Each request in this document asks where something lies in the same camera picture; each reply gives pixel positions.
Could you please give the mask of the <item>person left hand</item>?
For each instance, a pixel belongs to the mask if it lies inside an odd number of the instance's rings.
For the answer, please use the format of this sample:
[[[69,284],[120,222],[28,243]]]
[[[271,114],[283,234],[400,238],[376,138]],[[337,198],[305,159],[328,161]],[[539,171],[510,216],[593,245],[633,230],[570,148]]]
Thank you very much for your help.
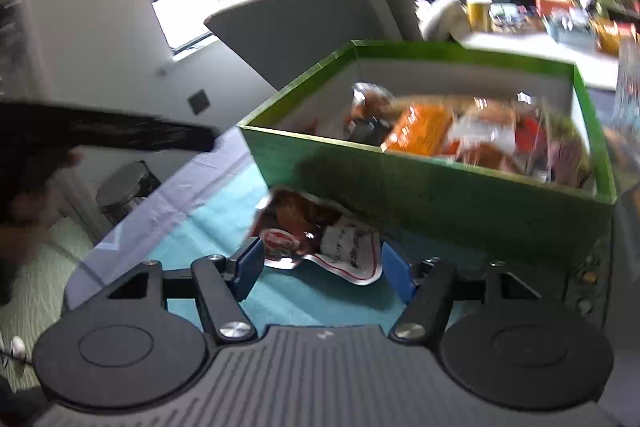
[[[1,223],[1,306],[11,301],[15,277],[35,256],[47,232],[51,199],[50,188],[43,183],[9,203],[9,220]]]

